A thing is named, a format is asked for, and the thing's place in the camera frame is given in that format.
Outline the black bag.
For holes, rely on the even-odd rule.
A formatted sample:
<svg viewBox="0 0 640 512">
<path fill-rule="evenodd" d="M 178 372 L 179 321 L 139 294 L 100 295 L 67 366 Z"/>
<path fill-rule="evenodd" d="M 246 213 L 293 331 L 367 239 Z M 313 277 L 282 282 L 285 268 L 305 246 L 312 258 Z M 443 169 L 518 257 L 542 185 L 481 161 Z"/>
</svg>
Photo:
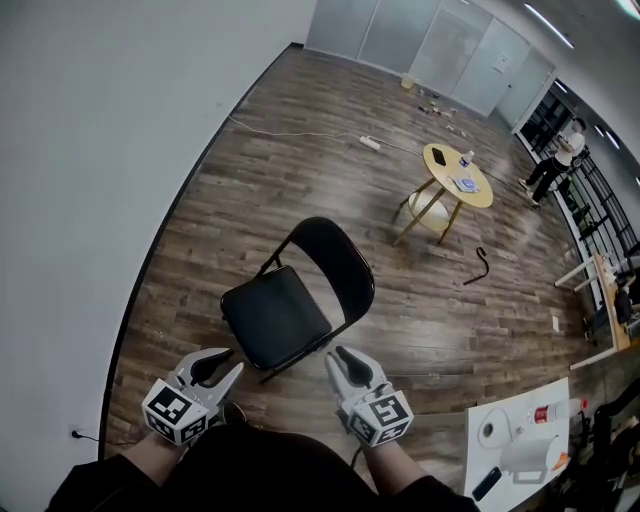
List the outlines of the black bag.
<svg viewBox="0 0 640 512">
<path fill-rule="evenodd" d="M 614 308 L 616 313 L 617 323 L 624 325 L 627 324 L 632 316 L 632 302 L 624 288 L 619 288 L 615 293 Z"/>
</svg>

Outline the round yellow side table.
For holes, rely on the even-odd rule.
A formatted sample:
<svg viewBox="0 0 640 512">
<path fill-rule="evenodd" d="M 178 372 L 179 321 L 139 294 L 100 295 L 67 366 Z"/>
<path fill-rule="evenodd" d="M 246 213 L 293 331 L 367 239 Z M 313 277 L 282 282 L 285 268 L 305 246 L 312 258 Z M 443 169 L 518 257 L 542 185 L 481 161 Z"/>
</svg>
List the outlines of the round yellow side table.
<svg viewBox="0 0 640 512">
<path fill-rule="evenodd" d="M 442 151 L 446 166 L 440 166 L 434 161 L 433 148 Z M 467 168 L 462 168 L 459 165 L 462 154 L 464 153 L 444 144 L 431 143 L 424 147 L 422 158 L 429 178 L 399 205 L 400 210 L 407 208 L 411 221 L 396 237 L 393 246 L 402 242 L 418 225 L 439 234 L 438 244 L 441 244 L 464 206 L 487 209 L 493 204 L 494 195 L 486 176 L 474 161 Z M 460 192 L 452 183 L 451 176 L 473 179 L 480 191 Z"/>
</svg>

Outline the black bent bar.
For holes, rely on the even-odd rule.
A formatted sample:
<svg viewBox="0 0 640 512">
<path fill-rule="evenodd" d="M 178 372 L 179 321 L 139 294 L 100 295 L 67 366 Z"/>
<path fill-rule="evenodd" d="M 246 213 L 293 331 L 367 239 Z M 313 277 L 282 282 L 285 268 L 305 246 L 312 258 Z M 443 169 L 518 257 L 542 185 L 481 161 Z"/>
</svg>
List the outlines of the black bent bar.
<svg viewBox="0 0 640 512">
<path fill-rule="evenodd" d="M 489 266 L 489 262 L 487 261 L 487 253 L 486 253 L 485 249 L 483 247 L 481 247 L 481 246 L 477 247 L 476 248 L 476 255 L 480 259 L 480 261 L 483 263 L 484 271 L 480 275 L 477 275 L 477 276 L 475 276 L 475 277 L 473 277 L 471 279 L 468 279 L 468 280 L 464 281 L 463 282 L 464 286 L 471 285 L 471 284 L 473 284 L 473 283 L 475 283 L 475 282 L 477 282 L 477 281 L 479 281 L 481 279 L 484 279 L 489 274 L 490 266 Z"/>
</svg>

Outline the person's black clothing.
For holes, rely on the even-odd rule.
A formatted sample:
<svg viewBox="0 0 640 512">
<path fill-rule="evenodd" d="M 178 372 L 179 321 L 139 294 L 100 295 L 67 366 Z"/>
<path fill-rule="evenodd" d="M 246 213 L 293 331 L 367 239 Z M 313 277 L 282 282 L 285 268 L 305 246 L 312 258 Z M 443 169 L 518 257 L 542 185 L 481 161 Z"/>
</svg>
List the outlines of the person's black clothing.
<svg viewBox="0 0 640 512">
<path fill-rule="evenodd" d="M 207 431 L 162 486 L 122 453 L 74 466 L 46 512 L 479 512 L 427 473 L 380 495 L 323 443 L 248 424 Z"/>
</svg>

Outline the scattered small floor items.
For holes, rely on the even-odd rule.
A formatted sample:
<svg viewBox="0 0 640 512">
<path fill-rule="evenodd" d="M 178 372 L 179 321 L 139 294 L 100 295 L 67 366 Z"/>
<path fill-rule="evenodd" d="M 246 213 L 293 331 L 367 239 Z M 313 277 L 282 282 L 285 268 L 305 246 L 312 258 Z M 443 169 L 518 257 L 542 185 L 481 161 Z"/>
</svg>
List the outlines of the scattered small floor items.
<svg viewBox="0 0 640 512">
<path fill-rule="evenodd" d="M 433 116 L 445 130 L 455 133 L 462 138 L 468 138 L 466 128 L 461 124 L 460 111 L 455 106 L 450 106 L 441 102 L 441 97 L 420 87 L 418 89 L 419 104 L 418 109 L 426 115 Z"/>
</svg>

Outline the red label plastic bottle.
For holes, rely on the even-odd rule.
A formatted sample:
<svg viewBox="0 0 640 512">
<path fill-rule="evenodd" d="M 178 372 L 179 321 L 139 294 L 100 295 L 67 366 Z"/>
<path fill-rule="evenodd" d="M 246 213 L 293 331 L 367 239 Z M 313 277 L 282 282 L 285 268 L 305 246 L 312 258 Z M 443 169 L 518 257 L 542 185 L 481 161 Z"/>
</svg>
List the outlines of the red label plastic bottle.
<svg viewBox="0 0 640 512">
<path fill-rule="evenodd" d="M 550 423 L 570 419 L 588 406 L 586 399 L 570 398 L 557 401 L 531 410 L 530 422 L 534 424 Z"/>
</svg>

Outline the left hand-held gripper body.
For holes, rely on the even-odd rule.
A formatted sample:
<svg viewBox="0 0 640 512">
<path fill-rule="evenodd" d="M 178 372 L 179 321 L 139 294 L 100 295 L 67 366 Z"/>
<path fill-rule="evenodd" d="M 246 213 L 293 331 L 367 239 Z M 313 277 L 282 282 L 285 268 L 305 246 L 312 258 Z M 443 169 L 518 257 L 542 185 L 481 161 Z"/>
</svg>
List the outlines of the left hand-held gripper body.
<svg viewBox="0 0 640 512">
<path fill-rule="evenodd" d="M 158 379 L 142 403 L 146 425 L 175 446 L 190 445 L 216 423 L 218 387 L 190 384 L 184 372 Z"/>
</svg>

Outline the black office chair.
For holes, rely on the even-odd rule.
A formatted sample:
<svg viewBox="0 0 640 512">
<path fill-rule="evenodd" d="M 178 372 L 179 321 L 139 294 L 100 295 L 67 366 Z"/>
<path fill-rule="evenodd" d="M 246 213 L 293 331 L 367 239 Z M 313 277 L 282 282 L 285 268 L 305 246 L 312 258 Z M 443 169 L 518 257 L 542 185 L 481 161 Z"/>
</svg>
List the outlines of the black office chair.
<svg viewBox="0 0 640 512">
<path fill-rule="evenodd" d="M 640 419 L 631 427 L 613 428 L 613 419 L 640 398 L 640 378 L 614 401 L 599 406 L 570 462 L 565 506 L 575 512 L 614 512 L 629 476 L 640 473 Z"/>
</svg>

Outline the person's left shoe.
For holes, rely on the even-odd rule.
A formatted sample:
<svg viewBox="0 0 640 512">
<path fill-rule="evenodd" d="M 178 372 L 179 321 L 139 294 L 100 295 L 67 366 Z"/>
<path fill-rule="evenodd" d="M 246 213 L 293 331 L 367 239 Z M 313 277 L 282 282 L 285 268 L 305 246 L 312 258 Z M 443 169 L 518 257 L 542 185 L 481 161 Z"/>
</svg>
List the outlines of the person's left shoe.
<svg viewBox="0 0 640 512">
<path fill-rule="evenodd" d="M 225 425 L 243 426 L 248 424 L 246 414 L 242 408 L 233 401 L 228 401 L 222 406 L 220 416 Z"/>
</svg>

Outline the person's left forearm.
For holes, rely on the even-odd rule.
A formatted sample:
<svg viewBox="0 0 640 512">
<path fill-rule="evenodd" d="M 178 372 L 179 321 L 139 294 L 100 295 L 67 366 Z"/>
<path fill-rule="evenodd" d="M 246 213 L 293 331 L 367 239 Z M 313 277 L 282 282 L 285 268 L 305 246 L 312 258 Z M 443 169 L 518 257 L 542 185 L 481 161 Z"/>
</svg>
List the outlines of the person's left forearm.
<svg viewBox="0 0 640 512">
<path fill-rule="evenodd" d="M 122 455 L 155 484 L 162 486 L 186 450 L 186 446 L 176 446 L 157 432 L 151 431 Z"/>
</svg>

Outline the white rectangular table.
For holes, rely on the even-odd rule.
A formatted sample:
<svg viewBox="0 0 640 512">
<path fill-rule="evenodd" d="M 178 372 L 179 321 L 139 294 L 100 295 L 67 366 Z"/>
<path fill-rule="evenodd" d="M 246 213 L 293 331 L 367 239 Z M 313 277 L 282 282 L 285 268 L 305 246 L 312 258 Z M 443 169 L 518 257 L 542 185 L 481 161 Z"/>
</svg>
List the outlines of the white rectangular table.
<svg viewBox="0 0 640 512">
<path fill-rule="evenodd" d="M 531 410 L 569 398 L 566 378 L 540 388 L 471 407 L 465 412 L 466 452 L 464 458 L 463 494 L 472 496 L 473 489 L 494 468 L 499 467 L 502 449 L 516 440 L 548 439 L 558 436 L 563 452 L 568 453 L 570 419 L 550 423 L 530 422 Z M 557 478 L 568 463 L 552 469 L 542 484 L 514 484 L 510 473 L 501 479 L 476 505 L 482 512 L 509 512 Z"/>
</svg>

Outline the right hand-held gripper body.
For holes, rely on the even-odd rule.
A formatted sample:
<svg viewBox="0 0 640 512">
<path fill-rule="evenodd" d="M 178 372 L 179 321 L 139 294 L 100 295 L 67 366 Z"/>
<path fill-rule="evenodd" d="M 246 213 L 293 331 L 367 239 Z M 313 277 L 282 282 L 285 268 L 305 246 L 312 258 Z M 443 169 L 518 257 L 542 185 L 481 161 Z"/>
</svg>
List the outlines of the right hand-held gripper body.
<svg viewBox="0 0 640 512">
<path fill-rule="evenodd" d="M 402 437 L 414 420 L 404 393 L 389 382 L 344 400 L 340 410 L 346 416 L 347 430 L 368 447 Z"/>
</svg>

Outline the black metal railing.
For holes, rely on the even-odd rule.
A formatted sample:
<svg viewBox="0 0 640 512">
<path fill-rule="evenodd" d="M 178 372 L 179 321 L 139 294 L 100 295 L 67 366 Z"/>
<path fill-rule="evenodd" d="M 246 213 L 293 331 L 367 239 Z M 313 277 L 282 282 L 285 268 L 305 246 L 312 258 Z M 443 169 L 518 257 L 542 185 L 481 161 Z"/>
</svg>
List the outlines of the black metal railing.
<svg viewBox="0 0 640 512">
<path fill-rule="evenodd" d="M 640 257 L 640 241 L 588 149 L 557 179 L 557 191 L 577 227 L 578 244 L 589 255 L 608 253 L 615 261 Z"/>
</svg>

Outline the black folding chair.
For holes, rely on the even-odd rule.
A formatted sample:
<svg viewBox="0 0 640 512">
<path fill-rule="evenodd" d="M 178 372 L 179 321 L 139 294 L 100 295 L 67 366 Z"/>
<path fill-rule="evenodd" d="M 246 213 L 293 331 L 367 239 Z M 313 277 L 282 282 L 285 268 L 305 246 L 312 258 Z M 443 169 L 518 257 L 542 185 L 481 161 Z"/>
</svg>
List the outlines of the black folding chair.
<svg viewBox="0 0 640 512">
<path fill-rule="evenodd" d="M 343 313 L 341 325 L 331 325 L 297 272 L 281 262 L 290 244 L 330 284 Z M 251 280 L 225 292 L 220 308 L 248 361 L 265 373 L 264 384 L 359 321 L 374 296 L 374 276 L 359 249 L 338 224 L 316 216 L 298 223 Z"/>
</svg>

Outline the wooden desk with white legs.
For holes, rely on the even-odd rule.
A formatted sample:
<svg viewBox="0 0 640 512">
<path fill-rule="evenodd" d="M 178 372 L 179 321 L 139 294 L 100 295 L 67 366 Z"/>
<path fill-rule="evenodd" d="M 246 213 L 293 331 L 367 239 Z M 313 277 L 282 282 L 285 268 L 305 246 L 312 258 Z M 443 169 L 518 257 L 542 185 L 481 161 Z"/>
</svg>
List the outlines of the wooden desk with white legs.
<svg viewBox="0 0 640 512">
<path fill-rule="evenodd" d="M 583 368 L 604 360 L 618 352 L 630 348 L 632 345 L 631 339 L 629 337 L 628 323 L 621 322 L 619 320 L 619 316 L 622 315 L 623 308 L 617 307 L 615 305 L 616 296 L 622 295 L 622 293 L 619 292 L 619 290 L 621 290 L 621 287 L 616 280 L 617 273 L 621 272 L 621 266 L 619 264 L 612 265 L 608 258 L 608 254 L 594 254 L 590 256 L 583 263 L 579 264 L 567 274 L 556 280 L 554 282 L 554 286 L 556 288 L 561 287 L 563 284 L 568 282 L 570 279 L 572 279 L 582 271 L 587 271 L 587 269 L 590 267 L 593 268 L 593 272 L 586 280 L 577 285 L 573 289 L 573 291 L 577 293 L 579 290 L 585 288 L 592 282 L 596 282 L 599 285 L 602 292 L 602 300 L 604 301 L 605 311 L 607 313 L 608 328 L 612 346 L 583 361 L 570 365 L 570 371 L 575 371 L 579 368 Z"/>
</svg>

